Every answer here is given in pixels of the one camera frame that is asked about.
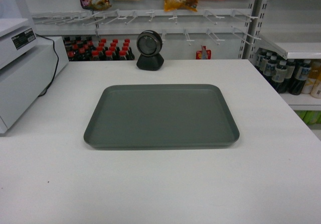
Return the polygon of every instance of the white machine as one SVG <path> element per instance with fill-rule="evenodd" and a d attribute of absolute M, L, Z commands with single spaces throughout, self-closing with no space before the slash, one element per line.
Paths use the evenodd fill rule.
<path fill-rule="evenodd" d="M 0 134 L 68 63 L 62 38 L 37 38 L 35 30 L 25 0 L 0 0 Z"/>

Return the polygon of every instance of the metal shelf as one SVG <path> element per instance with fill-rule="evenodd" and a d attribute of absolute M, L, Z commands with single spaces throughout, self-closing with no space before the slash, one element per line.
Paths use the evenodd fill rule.
<path fill-rule="evenodd" d="M 261 32 L 259 48 L 274 51 L 284 59 L 321 59 L 321 32 Z"/>

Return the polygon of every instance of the soy sauce bottle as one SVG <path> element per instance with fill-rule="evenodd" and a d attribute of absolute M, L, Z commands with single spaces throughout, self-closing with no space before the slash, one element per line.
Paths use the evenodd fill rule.
<path fill-rule="evenodd" d="M 311 71 L 311 66 L 308 63 L 303 63 L 299 66 L 294 80 L 289 87 L 288 92 L 293 95 L 299 95 L 304 87 L 307 77 Z"/>
<path fill-rule="evenodd" d="M 282 87 L 282 83 L 284 82 L 285 76 L 286 76 L 286 61 L 285 60 L 281 60 L 279 62 L 279 64 L 276 66 L 273 76 L 271 78 L 270 84 L 271 86 L 277 91 L 279 92 L 281 87 Z"/>

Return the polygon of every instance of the round camera lens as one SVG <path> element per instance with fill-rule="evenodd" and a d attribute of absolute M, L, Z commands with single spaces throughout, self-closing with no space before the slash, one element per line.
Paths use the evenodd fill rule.
<path fill-rule="evenodd" d="M 140 51 L 145 55 L 152 55 L 156 51 L 156 42 L 149 36 L 143 36 L 138 41 Z"/>

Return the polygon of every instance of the white countertop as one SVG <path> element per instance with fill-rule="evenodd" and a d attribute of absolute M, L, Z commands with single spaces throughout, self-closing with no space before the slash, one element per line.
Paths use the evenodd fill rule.
<path fill-rule="evenodd" d="M 226 149 L 100 151 L 83 140 L 117 84 L 220 88 Z M 321 142 L 247 60 L 71 62 L 0 137 L 0 223 L 319 223 Z"/>

